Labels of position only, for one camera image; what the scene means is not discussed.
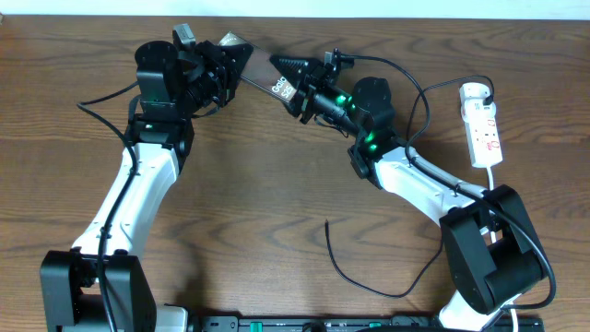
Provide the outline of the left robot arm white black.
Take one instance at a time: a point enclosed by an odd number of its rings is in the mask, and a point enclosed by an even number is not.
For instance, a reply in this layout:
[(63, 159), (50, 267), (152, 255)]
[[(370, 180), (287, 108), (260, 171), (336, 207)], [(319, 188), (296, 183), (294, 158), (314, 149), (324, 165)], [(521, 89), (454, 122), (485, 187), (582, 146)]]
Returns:
[(150, 41), (136, 50), (136, 87), (119, 133), (120, 169), (97, 215), (40, 267), (51, 331), (197, 331), (189, 310), (155, 302), (141, 259), (159, 206), (190, 153), (193, 121), (234, 98), (253, 47)]

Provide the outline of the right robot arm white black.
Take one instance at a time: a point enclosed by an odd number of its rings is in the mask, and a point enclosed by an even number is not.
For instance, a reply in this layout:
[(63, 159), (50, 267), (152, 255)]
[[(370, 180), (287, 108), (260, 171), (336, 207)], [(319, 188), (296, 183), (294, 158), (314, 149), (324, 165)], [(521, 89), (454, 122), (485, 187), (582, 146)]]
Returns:
[(323, 61), (273, 55), (270, 62), (294, 92), (287, 110), (302, 123), (313, 116), (355, 139), (350, 163), (361, 179), (404, 198), (437, 223), (455, 292), (438, 314), (442, 330), (483, 331), (541, 280), (549, 294), (528, 310), (548, 306), (557, 282), (521, 197), (509, 186), (470, 184), (423, 159), (413, 137), (393, 128), (395, 108), (384, 78), (364, 77), (350, 93), (336, 82), (357, 56), (338, 51)]

